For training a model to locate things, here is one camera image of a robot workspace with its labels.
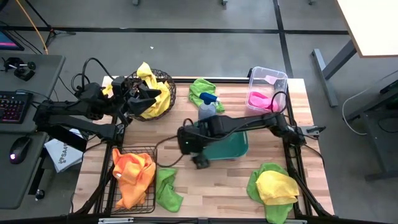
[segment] blue spray nozzle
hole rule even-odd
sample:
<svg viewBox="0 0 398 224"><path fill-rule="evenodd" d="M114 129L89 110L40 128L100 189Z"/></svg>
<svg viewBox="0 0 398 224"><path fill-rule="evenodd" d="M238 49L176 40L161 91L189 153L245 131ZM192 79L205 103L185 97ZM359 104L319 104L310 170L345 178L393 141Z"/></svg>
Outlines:
<svg viewBox="0 0 398 224"><path fill-rule="evenodd" d="M206 105L209 105L211 102L215 102L217 100L217 96L210 93L200 93L199 98L202 99Z"/></svg>

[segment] wooden table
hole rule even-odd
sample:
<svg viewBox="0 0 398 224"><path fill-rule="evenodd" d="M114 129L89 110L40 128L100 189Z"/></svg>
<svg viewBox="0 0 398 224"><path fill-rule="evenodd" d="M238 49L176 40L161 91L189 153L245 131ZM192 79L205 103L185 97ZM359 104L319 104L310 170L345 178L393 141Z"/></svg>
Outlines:
<svg viewBox="0 0 398 224"><path fill-rule="evenodd" d="M105 78L103 85L110 83ZM177 99L169 114L158 121L145 123L133 121L127 127L124 145L155 145L161 139L173 136L185 118L197 119L197 107L189 102L190 84L177 84ZM310 105L302 79L290 79L289 90L298 125L313 124ZM217 84L216 94L223 100L225 114L231 117L244 116L247 84ZM110 117L101 123L110 123ZM218 218L264 218L264 208L252 201L246 186L249 176L262 163L275 162L286 167L282 140L267 129L248 131L249 150L244 157L228 161L212 161L210 168L196 170L188 156L177 163L178 169L175 190L184 197L178 213L171 213L156 205L150 214L139 214L140 217L218 217ZM319 150L318 143L308 139L308 145ZM96 147L85 153L73 203L80 208L100 180L105 146ZM177 140L168 141L158 148L158 162L173 163L180 155ZM308 188L326 211L333 213L328 184L322 160L311 150L302 148L302 159L305 168Z"/></svg>
<svg viewBox="0 0 398 224"><path fill-rule="evenodd" d="M336 0L348 28L351 40L326 64L319 49L312 57L318 68L323 89L331 107L338 106L329 79L356 52L362 58L398 57L398 1L396 0Z"/></svg>

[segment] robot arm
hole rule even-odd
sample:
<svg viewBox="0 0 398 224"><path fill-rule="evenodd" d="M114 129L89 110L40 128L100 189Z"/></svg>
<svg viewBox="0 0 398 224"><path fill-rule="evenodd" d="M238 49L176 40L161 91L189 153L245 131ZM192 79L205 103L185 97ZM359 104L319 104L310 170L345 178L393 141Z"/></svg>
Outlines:
<svg viewBox="0 0 398 224"><path fill-rule="evenodd" d="M78 101L43 101L37 107L34 116L37 130L44 131L51 137L81 151L85 150L86 141L64 127L95 134L102 140L116 144L118 134L121 134L131 122L127 114L139 116L156 102L155 97L160 94L160 90L148 89L144 83L134 82L132 78L117 77L112 81L112 91L113 96L108 97L104 95L103 88L99 84L89 83L84 88L78 88L75 93ZM72 117L84 116L90 120L99 120L104 115L116 116L121 120L122 126L95 124Z"/></svg>
<svg viewBox="0 0 398 224"><path fill-rule="evenodd" d="M268 128L273 135L286 138L293 146L304 145L305 138L299 127L291 127L281 113L269 113L258 116L230 118L229 116L211 116L200 120L197 125L180 127L177 131L178 145L182 154L191 154L198 169L210 164L203 154L203 148L214 141L223 140L232 133L253 129Z"/></svg>

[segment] plastic container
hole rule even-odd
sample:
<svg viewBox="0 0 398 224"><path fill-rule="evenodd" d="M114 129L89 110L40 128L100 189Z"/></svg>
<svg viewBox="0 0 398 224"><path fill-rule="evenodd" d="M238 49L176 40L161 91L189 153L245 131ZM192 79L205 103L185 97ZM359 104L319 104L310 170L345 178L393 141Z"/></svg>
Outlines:
<svg viewBox="0 0 398 224"><path fill-rule="evenodd" d="M268 68L254 67L250 76L249 92L246 95L246 115L271 113L271 103L267 108L260 108L251 104L252 96L263 95L271 102L278 91L286 92L287 75L284 72ZM286 96L279 93L274 99L274 112L280 111L286 105Z"/></svg>

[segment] spray bottle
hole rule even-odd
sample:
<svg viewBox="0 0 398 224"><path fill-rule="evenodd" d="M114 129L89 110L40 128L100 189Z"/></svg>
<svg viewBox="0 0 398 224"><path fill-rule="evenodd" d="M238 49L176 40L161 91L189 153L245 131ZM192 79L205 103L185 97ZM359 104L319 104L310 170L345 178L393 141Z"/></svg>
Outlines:
<svg viewBox="0 0 398 224"><path fill-rule="evenodd" d="M199 106L199 120L216 115L215 102L217 101L217 96L209 93L200 93L199 98L203 100L203 103Z"/></svg>

